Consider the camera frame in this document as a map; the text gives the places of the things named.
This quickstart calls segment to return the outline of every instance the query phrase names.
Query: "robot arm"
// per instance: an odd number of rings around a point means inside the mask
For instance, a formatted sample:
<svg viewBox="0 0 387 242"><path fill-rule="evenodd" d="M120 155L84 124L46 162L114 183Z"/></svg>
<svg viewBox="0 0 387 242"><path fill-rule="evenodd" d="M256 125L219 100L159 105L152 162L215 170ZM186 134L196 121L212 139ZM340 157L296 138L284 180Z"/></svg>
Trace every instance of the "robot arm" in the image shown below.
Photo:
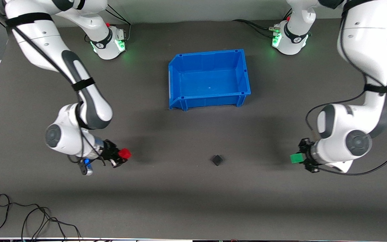
<svg viewBox="0 0 387 242"><path fill-rule="evenodd" d="M311 172L319 171L318 164L325 164L346 173L354 159L371 149L372 137L385 128L387 0L345 6L338 52L363 73L365 101L361 106L330 104L321 110L317 118L321 139L315 143L303 139L299 145Z"/></svg>
<svg viewBox="0 0 387 242"><path fill-rule="evenodd" d="M57 1L59 4L54 2L11 0L5 6L8 26L17 26L62 70L80 99L79 103L64 106L60 110L58 118L47 128L46 143L53 150L82 158L79 165L85 175L92 174L92 167L83 158L89 159L87 161L90 162L90 160L100 157L111 161L113 167L118 167L127 161L130 156L129 151L125 149L122 153L119 153L119 150L111 141L102 141L88 131L103 129L108 126L113 116L112 108L101 95L95 81L80 58L64 44L50 17L50 15L59 13L69 6L73 7L77 1L74 3L69 0ZM106 37L112 36L112 39L114 39L114 35L109 35L112 30L107 28L105 24L101 25L95 32L97 32L96 36L102 34ZM58 72L15 30L13 30L13 34L23 54L32 64ZM107 42L103 52L97 53L98 55L100 53L108 54L111 50L115 50L117 55L121 52L117 48L117 40Z"/></svg>

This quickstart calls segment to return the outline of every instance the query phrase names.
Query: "blue crate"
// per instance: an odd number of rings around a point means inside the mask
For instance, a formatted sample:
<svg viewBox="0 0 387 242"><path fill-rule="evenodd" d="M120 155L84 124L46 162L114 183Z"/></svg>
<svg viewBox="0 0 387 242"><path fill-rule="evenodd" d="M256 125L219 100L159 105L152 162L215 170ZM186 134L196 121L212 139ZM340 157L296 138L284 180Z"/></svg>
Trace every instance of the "blue crate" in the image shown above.
<svg viewBox="0 0 387 242"><path fill-rule="evenodd" d="M250 95L243 49L178 54L168 65L169 109L243 105Z"/></svg>

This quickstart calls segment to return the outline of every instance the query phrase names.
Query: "small dark block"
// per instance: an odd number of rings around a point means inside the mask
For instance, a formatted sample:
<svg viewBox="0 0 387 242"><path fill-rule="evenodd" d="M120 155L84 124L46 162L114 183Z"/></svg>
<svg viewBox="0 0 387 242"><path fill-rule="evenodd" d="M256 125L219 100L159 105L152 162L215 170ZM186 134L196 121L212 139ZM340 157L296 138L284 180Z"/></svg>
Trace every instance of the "small dark block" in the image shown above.
<svg viewBox="0 0 387 242"><path fill-rule="evenodd" d="M216 155L215 157L213 157L212 161L216 166L218 166L222 163L223 160L219 155Z"/></svg>

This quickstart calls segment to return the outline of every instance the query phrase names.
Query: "gray table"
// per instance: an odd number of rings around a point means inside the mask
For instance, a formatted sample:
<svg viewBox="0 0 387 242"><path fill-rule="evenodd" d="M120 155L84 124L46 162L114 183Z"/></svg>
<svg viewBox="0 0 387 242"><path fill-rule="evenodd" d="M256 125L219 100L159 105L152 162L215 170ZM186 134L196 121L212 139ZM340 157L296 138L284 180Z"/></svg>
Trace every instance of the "gray table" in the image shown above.
<svg viewBox="0 0 387 242"><path fill-rule="evenodd" d="M96 162L90 177L44 143L74 92L30 64L11 36L0 66L0 193L50 207L85 237L387 241L387 166L346 177L289 162L310 136L305 113L362 89L361 74L336 51L339 21L317 20L295 56L235 22L138 24L127 52L111 61L94 54L81 29L60 29L114 109L112 123L92 133L133 153L117 169ZM168 110L175 54L236 48L246 52L252 89L243 107ZM215 154L225 158L219 167ZM350 171L386 158L387 131ZM12 208L0 236L20 236L28 210ZM29 235L41 218L32 219ZM60 236L57 226L43 236Z"/></svg>

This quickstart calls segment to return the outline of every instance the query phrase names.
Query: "red object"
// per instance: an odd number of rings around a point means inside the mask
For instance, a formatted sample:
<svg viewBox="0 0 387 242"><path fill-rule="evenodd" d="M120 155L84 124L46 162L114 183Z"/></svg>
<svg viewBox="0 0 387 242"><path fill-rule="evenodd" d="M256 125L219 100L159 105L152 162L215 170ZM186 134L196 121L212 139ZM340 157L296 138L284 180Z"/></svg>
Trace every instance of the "red object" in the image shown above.
<svg viewBox="0 0 387 242"><path fill-rule="evenodd" d="M132 154L127 148L123 148L119 150L118 155L124 159L129 159Z"/></svg>

